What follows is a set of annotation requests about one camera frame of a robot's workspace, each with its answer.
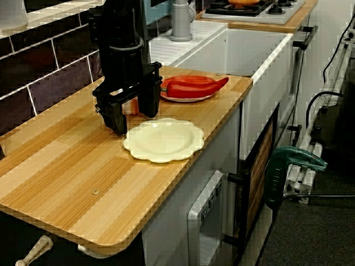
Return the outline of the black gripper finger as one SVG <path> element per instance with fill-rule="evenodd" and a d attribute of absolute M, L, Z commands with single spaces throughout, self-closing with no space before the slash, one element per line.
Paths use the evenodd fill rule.
<path fill-rule="evenodd" d="M 160 82 L 143 84 L 138 95 L 139 112 L 147 117 L 155 117 L 159 110 Z"/>
<path fill-rule="evenodd" d="M 122 104 L 113 101 L 106 101 L 102 107 L 102 117 L 106 127 L 112 129 L 119 135 L 126 134 L 127 121 L 123 114 Z"/>

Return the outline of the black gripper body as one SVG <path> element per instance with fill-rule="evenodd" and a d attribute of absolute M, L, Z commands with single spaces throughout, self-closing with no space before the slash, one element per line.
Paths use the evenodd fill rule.
<path fill-rule="evenodd" d="M 93 91 L 98 111 L 106 101 L 124 104 L 138 98 L 143 84 L 162 82 L 162 64 L 149 63 L 142 52 L 100 51 L 99 56 L 104 81 Z"/>

